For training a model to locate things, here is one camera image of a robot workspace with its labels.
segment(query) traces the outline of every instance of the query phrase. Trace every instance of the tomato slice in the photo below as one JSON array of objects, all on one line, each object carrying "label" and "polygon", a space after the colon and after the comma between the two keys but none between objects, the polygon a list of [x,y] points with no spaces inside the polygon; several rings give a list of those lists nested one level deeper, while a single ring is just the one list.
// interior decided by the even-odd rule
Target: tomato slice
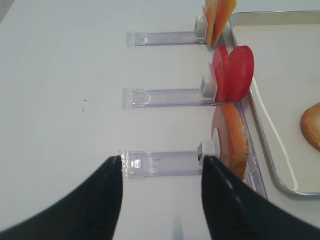
[{"label": "tomato slice", "polygon": [[248,46],[237,46],[229,56],[230,75],[226,100],[240,101],[249,91],[254,74],[254,56]]},{"label": "tomato slice", "polygon": [[221,45],[215,49],[212,59],[212,65],[210,67],[210,73],[212,79],[216,80],[218,87],[215,101],[223,102],[226,100],[227,93],[230,88],[230,61],[225,45]]}]

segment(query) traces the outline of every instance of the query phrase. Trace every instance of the white countertop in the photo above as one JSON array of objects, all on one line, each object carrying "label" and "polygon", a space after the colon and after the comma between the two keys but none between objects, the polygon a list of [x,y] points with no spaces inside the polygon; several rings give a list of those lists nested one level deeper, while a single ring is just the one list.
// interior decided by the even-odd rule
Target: white countertop
[{"label": "white countertop", "polygon": [[[126,32],[192,30],[203,4],[15,0],[0,24],[0,230],[54,204],[118,150],[193,150],[210,139],[211,107],[121,107],[122,88],[198,87],[213,54],[206,46],[127,48]],[[320,2],[239,0],[236,8],[290,10],[320,10]],[[269,200],[320,227],[320,200],[275,188],[246,117]],[[209,239],[200,181],[125,181],[114,239]]]}]

